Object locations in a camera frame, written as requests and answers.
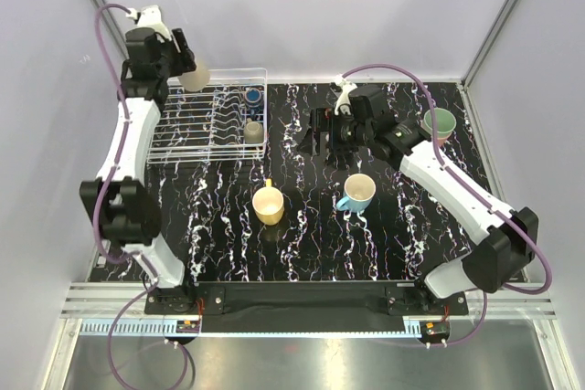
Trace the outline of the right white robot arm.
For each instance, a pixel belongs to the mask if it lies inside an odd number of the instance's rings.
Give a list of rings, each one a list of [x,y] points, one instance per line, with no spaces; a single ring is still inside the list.
[[[537,254],[537,215],[515,210],[487,193],[445,155],[435,150],[430,135],[414,120],[397,121],[380,97],[355,91],[340,112],[311,111],[308,131],[298,150],[317,155],[321,138],[336,153],[367,147],[372,155],[419,184],[460,223],[472,250],[423,275],[415,290],[418,308],[432,314],[452,295],[467,290],[494,293]]]

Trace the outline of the mint green cup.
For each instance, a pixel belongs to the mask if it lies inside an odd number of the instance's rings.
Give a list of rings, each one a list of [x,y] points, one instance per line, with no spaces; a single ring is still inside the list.
[[[437,132],[453,132],[455,130],[457,120],[450,111],[443,108],[435,108],[433,111],[435,116],[435,128]],[[432,134],[431,110],[425,112],[421,121],[421,126],[426,132]]]

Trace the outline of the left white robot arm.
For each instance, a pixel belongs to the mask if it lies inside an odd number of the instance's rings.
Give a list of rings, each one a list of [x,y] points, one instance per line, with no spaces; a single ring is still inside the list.
[[[119,105],[112,144],[96,177],[80,184],[80,199],[100,254],[112,264],[133,259],[150,277],[154,298],[186,313],[196,306],[197,291],[165,241],[161,209],[144,176],[168,80],[195,72],[197,64],[180,28],[164,35],[136,27],[126,33],[125,46],[128,58],[114,77]]]

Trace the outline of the yellow cup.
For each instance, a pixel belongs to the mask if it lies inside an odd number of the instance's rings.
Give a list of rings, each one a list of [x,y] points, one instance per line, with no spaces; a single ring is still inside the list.
[[[252,207],[257,218],[266,226],[275,226],[280,222],[284,212],[284,197],[272,179],[258,189],[252,197]]]

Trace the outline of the light blue cup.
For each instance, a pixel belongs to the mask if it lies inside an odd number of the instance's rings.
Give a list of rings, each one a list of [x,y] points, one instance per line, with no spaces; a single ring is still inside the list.
[[[363,212],[371,203],[376,193],[374,180],[366,174],[352,174],[344,183],[344,194],[337,201],[338,211],[351,213]]]

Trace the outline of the tan beige tall cup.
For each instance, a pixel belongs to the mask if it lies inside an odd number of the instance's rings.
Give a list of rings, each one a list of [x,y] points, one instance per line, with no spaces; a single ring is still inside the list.
[[[178,77],[179,83],[187,92],[198,92],[210,81],[210,71],[203,63],[197,65],[193,71],[186,72]]]

